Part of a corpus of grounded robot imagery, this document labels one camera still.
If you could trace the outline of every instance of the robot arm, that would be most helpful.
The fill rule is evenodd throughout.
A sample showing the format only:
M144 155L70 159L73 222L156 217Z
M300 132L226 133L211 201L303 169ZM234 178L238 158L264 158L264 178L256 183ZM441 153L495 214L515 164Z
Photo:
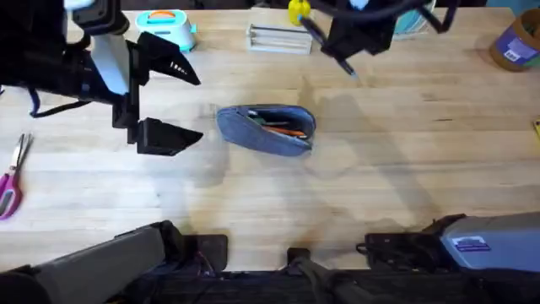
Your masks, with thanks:
M120 0L68 1L73 21L84 31L75 44L66 42L66 10L62 0L20 0L0 3L0 84L28 88L33 117L44 117L91 101L112 106L112 127L127 130L127 142L138 153L176 155L202 134L157 119L139 120L138 87L149 71L166 73L191 84L200 81L178 47L149 33L137 43L123 34L129 22ZM94 48L86 50L90 37ZM38 91L78 99L71 105L38 113Z

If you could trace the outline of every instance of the pencil case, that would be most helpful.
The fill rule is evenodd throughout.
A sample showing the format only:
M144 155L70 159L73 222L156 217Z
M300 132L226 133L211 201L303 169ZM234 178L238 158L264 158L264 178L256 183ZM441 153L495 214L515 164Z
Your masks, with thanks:
M250 113L253 112L269 122L288 122L290 128L300 130L305 134L305 138L269 131L250 118ZM226 141L282 156L298 156L311 150L316 129L315 117L301 106L231 106L218 111L217 121Z

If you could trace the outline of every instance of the scissor blade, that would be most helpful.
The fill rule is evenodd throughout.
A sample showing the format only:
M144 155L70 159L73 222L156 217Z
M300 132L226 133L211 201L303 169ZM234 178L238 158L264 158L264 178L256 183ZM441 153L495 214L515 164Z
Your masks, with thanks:
M10 164L12 168L17 168L17 166L19 165L20 154L21 154L21 151L23 150L23 144L24 144L24 134L22 134L19 137L19 141L17 145L15 146L15 150L13 151L13 156L11 158L11 164Z

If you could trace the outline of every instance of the scissor handle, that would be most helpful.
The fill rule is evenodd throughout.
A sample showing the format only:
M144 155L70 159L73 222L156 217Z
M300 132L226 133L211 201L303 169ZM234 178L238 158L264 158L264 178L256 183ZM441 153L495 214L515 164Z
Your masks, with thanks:
M4 174L0 178L0 220L10 217L23 198L19 189L18 174Z

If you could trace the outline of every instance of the yellow object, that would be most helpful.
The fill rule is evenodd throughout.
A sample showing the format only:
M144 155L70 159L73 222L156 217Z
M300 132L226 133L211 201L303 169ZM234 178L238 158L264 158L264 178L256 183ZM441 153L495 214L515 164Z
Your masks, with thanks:
M311 5L305 0L290 0L289 2L289 19L290 22L296 26L300 26L301 23L298 17L309 17L311 11Z

